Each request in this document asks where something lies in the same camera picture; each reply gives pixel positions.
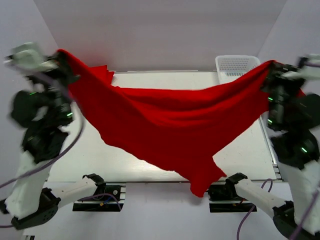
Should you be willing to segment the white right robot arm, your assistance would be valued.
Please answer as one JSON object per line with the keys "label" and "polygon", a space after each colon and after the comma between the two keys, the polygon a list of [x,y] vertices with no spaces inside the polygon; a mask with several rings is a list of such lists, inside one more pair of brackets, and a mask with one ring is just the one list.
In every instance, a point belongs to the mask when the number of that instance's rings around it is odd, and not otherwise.
{"label": "white right robot arm", "polygon": [[269,95],[267,126],[278,132],[270,143],[286,175],[291,200],[263,190],[242,173],[225,181],[229,198],[250,201],[288,240],[320,237],[320,145],[312,133],[320,125],[320,97],[298,95],[306,81],[319,78],[320,57],[311,54],[297,65],[274,63],[261,87]]}

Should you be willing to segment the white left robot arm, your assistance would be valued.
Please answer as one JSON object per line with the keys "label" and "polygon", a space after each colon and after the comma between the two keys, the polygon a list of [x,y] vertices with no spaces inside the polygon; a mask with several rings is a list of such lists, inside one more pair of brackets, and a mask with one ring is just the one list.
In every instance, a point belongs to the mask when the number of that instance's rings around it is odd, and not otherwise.
{"label": "white left robot arm", "polygon": [[11,227],[24,230],[47,223],[61,207],[72,202],[103,198],[106,183],[92,173],[64,188],[44,186],[52,165],[70,150],[64,147],[68,133],[62,127],[73,122],[73,100],[67,86],[76,77],[61,60],[33,50],[13,53],[7,63],[33,85],[43,86],[42,91],[19,91],[9,115],[25,132],[17,175],[9,181],[12,192],[0,202],[0,209],[11,215]]}

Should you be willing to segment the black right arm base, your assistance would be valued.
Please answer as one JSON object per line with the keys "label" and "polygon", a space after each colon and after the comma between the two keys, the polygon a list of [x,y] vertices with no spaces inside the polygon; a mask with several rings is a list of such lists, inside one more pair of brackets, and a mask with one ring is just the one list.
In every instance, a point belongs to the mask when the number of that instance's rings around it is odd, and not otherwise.
{"label": "black right arm base", "polygon": [[250,201],[228,192],[224,184],[212,184],[205,192],[210,213],[248,213],[254,206]]}

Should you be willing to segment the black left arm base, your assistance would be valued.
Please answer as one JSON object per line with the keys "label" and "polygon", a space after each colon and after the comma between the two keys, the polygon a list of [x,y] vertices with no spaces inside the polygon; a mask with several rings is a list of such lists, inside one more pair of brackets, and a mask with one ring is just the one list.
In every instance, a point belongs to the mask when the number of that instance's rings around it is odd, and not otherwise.
{"label": "black left arm base", "polygon": [[106,184],[88,199],[76,201],[73,212],[120,212],[124,206],[126,185]]}

